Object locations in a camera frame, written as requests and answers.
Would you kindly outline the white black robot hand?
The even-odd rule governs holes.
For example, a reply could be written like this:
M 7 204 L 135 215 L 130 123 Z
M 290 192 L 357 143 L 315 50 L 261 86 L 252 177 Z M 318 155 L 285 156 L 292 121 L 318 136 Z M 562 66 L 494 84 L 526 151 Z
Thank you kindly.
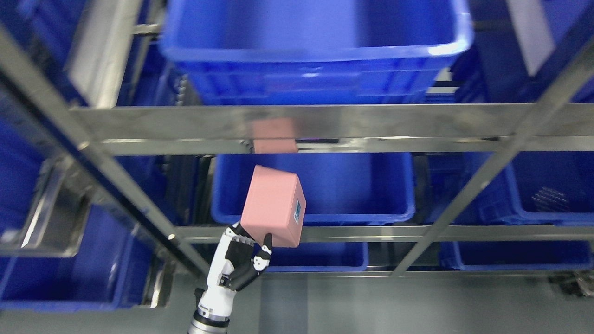
M 258 251 L 256 244 L 240 222 L 225 229 L 209 269 L 207 289 L 197 300 L 200 315 L 217 321 L 230 319 L 236 294 L 269 267 L 273 254 L 271 234 L 266 235 Z

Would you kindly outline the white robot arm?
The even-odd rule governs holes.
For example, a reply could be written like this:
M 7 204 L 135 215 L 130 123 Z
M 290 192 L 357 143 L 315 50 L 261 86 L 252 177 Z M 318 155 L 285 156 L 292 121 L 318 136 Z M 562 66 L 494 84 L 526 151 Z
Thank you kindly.
M 187 334 L 226 334 L 230 322 L 229 318 L 217 321 L 203 317 L 198 311 L 195 311 Z

